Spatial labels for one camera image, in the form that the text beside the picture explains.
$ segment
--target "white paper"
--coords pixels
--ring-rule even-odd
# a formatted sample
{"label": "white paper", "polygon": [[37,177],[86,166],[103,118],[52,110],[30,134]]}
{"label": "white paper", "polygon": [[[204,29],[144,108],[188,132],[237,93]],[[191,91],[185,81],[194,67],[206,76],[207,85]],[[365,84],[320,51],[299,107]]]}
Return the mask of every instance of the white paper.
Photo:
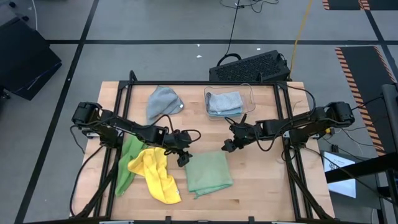
{"label": "white paper", "polygon": [[[342,158],[340,156],[336,156],[334,154],[331,154],[329,152],[324,152],[323,154],[324,157],[330,159],[332,162],[334,162],[336,165],[339,167],[344,167],[348,165],[355,164],[354,161],[351,161],[349,159]],[[325,172],[333,169],[338,169],[334,164],[329,162],[327,159],[323,158],[323,169]],[[328,184],[329,190],[332,192],[336,192],[345,196],[349,197],[356,197],[356,187],[355,187],[355,180],[350,179],[350,180],[343,180],[335,183]]]}

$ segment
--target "orange striped tape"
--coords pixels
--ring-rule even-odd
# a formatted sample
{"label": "orange striped tape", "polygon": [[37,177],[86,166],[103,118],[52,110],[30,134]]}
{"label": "orange striped tape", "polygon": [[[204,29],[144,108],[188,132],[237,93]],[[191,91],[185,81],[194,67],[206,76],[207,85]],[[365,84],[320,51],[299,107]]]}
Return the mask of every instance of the orange striped tape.
{"label": "orange striped tape", "polygon": [[330,9],[328,0],[322,0],[323,8],[326,10]]}
{"label": "orange striped tape", "polygon": [[394,78],[394,76],[392,75],[392,73],[390,72],[390,69],[387,66],[386,61],[384,60],[384,57],[381,55],[378,47],[374,46],[374,49],[376,50],[376,53],[379,55],[380,61],[383,64],[384,68],[386,69],[386,72],[388,73],[388,76],[390,77],[391,81],[396,83],[396,79]]}
{"label": "orange striped tape", "polygon": [[[343,51],[341,50],[341,48],[337,47],[335,49],[335,52],[337,54],[341,68],[343,69],[344,75],[347,79],[349,88],[351,89],[351,92],[354,96],[354,100],[358,106],[361,106],[364,103],[364,101],[363,101],[362,96],[358,90],[358,87],[356,86],[355,79],[353,77],[353,74],[351,74],[351,70],[349,69],[347,61],[343,55]],[[359,108],[359,113],[361,114],[362,119],[367,127],[369,136],[371,137],[373,146],[376,149],[377,154],[379,156],[385,155],[386,152],[384,151],[384,148],[380,141],[379,135],[377,134],[376,129],[373,126],[373,123],[372,123],[371,117],[369,116],[368,110],[366,109],[365,106],[362,106],[361,108]]]}
{"label": "orange striped tape", "polygon": [[368,0],[358,0],[361,10],[371,10]]}

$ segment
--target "yellow cable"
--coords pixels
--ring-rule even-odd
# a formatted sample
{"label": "yellow cable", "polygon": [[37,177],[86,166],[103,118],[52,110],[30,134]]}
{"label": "yellow cable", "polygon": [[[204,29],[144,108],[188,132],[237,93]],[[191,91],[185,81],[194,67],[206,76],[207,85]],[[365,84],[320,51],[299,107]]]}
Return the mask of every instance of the yellow cable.
{"label": "yellow cable", "polygon": [[296,41],[294,42],[293,55],[292,55],[292,61],[290,63],[290,73],[289,73],[289,77],[288,78],[290,78],[290,74],[292,74],[292,72],[293,72],[294,56],[296,54],[297,42],[300,40],[301,31],[303,31],[304,25],[305,25],[305,21],[307,20],[308,14],[310,13],[312,1],[313,0],[309,0],[309,2],[308,2],[307,10],[305,11],[303,21],[301,22],[300,30],[298,31],[298,35],[296,37]]}

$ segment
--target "clear plastic container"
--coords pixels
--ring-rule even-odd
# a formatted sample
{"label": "clear plastic container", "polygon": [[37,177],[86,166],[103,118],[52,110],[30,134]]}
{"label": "clear plastic container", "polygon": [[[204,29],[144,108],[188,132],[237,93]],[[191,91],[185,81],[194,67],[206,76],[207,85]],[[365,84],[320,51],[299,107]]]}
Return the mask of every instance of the clear plastic container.
{"label": "clear plastic container", "polygon": [[208,113],[208,110],[206,108],[206,103],[205,103],[205,110],[206,114],[209,117],[210,120],[217,121],[220,119],[224,119],[224,117],[229,117],[233,120],[240,121],[240,118],[248,112],[254,111],[256,109],[256,104],[254,102],[254,95],[253,95],[253,90],[251,86],[247,83],[243,83],[239,86],[228,86],[228,87],[212,87],[208,86],[204,90],[204,97],[206,98],[206,95],[208,93],[211,94],[223,94],[223,93],[231,93],[231,92],[238,92],[239,95],[241,96],[242,99],[242,113],[240,114],[234,114],[234,115],[212,115]]}

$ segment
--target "green cloth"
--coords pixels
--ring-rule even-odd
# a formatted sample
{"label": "green cloth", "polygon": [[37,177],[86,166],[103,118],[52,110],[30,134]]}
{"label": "green cloth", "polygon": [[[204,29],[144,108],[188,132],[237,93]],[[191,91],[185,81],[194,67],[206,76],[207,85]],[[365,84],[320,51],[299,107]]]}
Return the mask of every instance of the green cloth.
{"label": "green cloth", "polygon": [[233,184],[224,151],[193,154],[185,172],[188,190],[196,193],[195,199]]}
{"label": "green cloth", "polygon": [[127,165],[146,148],[148,148],[147,145],[138,140],[135,136],[130,136],[123,144],[122,157],[119,160],[118,182],[115,190],[116,196],[122,196],[136,176],[135,173],[127,169]]}

